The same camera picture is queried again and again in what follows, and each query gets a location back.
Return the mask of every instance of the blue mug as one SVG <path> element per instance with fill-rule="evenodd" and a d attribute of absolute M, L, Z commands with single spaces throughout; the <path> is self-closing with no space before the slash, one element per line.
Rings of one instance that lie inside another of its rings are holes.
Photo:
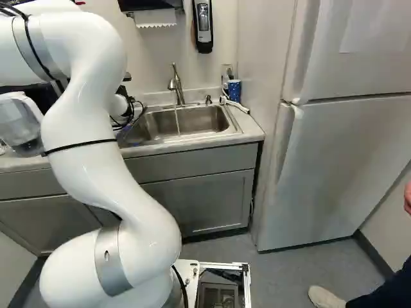
<path fill-rule="evenodd" d="M 230 100 L 239 103 L 241 98 L 241 80 L 229 80 L 228 86 Z"/>

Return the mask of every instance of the paper towel dispenser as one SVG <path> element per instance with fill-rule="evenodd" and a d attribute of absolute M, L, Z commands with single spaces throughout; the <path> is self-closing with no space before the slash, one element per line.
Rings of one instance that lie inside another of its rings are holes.
<path fill-rule="evenodd" d="M 122 12 L 183 8 L 183 0 L 118 0 Z"/>

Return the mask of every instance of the paper towel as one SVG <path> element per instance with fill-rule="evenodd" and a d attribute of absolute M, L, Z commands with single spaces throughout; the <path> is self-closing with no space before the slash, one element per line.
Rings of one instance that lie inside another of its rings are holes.
<path fill-rule="evenodd" d="M 162 10 L 144 10 L 134 12 L 137 28 L 162 28 L 175 26 L 177 19 L 174 8 Z"/>

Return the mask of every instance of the person's hand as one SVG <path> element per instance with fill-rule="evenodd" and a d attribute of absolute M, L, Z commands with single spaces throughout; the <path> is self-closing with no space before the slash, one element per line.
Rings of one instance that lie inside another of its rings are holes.
<path fill-rule="evenodd" d="M 411 215 L 411 182 L 407 183 L 404 191 L 404 209 Z"/>

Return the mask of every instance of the pants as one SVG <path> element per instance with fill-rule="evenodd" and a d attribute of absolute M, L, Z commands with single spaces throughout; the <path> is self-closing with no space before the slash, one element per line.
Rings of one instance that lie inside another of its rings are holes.
<path fill-rule="evenodd" d="M 409 308 L 411 307 L 411 257 L 392 278 L 369 295 L 347 303 L 346 308 Z"/>

